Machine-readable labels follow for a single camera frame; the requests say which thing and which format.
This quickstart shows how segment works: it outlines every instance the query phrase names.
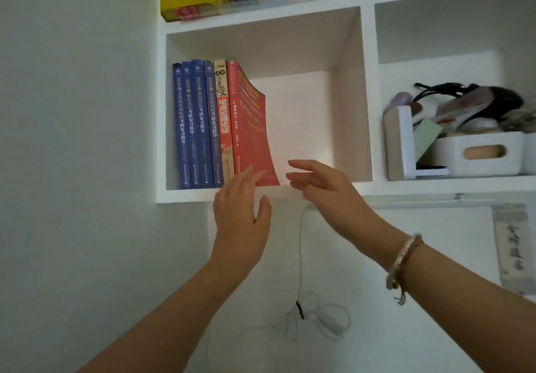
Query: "hand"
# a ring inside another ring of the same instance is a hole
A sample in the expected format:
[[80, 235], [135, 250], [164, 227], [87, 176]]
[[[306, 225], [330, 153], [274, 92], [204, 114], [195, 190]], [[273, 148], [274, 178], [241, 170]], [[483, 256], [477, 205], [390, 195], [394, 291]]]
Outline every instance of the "hand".
[[255, 185], [264, 172], [250, 166], [235, 175], [214, 199], [214, 218], [218, 232], [210, 263], [244, 280], [260, 260], [268, 235], [272, 206], [268, 197], [260, 200], [257, 218], [253, 212]]
[[398, 229], [380, 218], [359, 195], [346, 176], [316, 160], [290, 160], [288, 164], [308, 173], [287, 173], [291, 187], [303, 191], [303, 197], [315, 204], [328, 224], [358, 250], [380, 264], [391, 261], [404, 239]]

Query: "person's left hand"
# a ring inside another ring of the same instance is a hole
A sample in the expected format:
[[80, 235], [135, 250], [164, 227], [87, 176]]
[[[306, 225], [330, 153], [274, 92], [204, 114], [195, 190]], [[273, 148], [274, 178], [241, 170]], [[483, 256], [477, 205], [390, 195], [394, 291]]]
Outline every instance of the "person's left hand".
[[244, 280], [260, 260], [268, 234], [272, 206], [265, 195], [257, 218], [253, 212], [255, 185], [264, 172], [250, 166], [235, 175], [214, 199], [214, 218], [218, 232], [210, 262]]

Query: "bangle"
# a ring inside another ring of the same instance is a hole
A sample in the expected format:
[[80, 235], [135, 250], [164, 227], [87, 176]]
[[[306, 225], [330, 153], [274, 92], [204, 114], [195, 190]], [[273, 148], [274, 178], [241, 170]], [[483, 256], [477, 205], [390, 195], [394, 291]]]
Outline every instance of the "bangle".
[[413, 248], [417, 247], [421, 242], [422, 236], [419, 233], [413, 235], [407, 240], [402, 249], [400, 249], [397, 259], [394, 261], [394, 264], [392, 265], [391, 269], [389, 270], [389, 274], [387, 275], [387, 279], [385, 280], [388, 290], [396, 290], [400, 287], [400, 290], [402, 291], [400, 298], [394, 298], [395, 300], [398, 300], [398, 305], [404, 305], [406, 302], [406, 293], [404, 292], [404, 288], [400, 284], [400, 269], [409, 257], [410, 251]]

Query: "power cord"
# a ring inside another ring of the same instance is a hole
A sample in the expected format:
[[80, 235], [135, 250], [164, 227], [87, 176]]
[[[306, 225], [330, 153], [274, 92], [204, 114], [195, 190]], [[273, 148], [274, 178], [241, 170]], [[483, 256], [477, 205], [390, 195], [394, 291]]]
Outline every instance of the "power cord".
[[[306, 206], [300, 216], [300, 232], [298, 236], [298, 252], [300, 255], [300, 279], [298, 283], [298, 295], [296, 297], [296, 306], [287, 312], [282, 319], [274, 324], [262, 325], [254, 328], [247, 329], [242, 332], [242, 335], [245, 335], [250, 332], [262, 330], [262, 329], [273, 329], [275, 330], [282, 338], [295, 342], [298, 339], [298, 321], [303, 320], [311, 323], [318, 329], [318, 331], [325, 336], [327, 339], [332, 341], [339, 341], [344, 338], [344, 332], [350, 329], [352, 325], [352, 318], [350, 313], [342, 305], [335, 303], [322, 303], [320, 297], [313, 291], [308, 291], [302, 294], [302, 275], [303, 275], [303, 256], [302, 256], [302, 232], [303, 232], [303, 219], [305, 217], [305, 212], [307, 209], [311, 208], [312, 205]], [[315, 300], [315, 304], [309, 304], [310, 300]], [[339, 309], [341, 310], [347, 319], [345, 324], [339, 323], [337, 319], [329, 315], [328, 311], [330, 309]]]

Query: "blue book spine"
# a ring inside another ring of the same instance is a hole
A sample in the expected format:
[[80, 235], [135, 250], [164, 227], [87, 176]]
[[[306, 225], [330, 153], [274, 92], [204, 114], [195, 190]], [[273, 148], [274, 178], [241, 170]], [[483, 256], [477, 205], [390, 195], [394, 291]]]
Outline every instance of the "blue book spine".
[[177, 160], [179, 174], [179, 189], [189, 190], [190, 161], [188, 160], [188, 133], [186, 106], [182, 98], [182, 65], [173, 64], [173, 99], [175, 101], [175, 132], [177, 136]]
[[218, 102], [216, 98], [216, 77], [214, 63], [205, 60], [206, 104], [209, 111], [210, 147], [212, 153], [212, 174], [214, 187], [224, 185], [224, 169], [221, 163], [220, 122], [218, 118]]
[[196, 110], [193, 100], [195, 88], [193, 86], [192, 65], [189, 61], [182, 63], [182, 98], [186, 101], [186, 112], [188, 113], [188, 161], [190, 164], [190, 185], [192, 188], [202, 188], [199, 176], [199, 156], [197, 153], [196, 138]]
[[201, 188], [214, 188], [212, 174], [212, 154], [210, 147], [209, 113], [206, 104], [205, 66], [203, 60], [192, 60], [194, 112], [197, 113], [197, 155], [199, 157], [199, 176]]

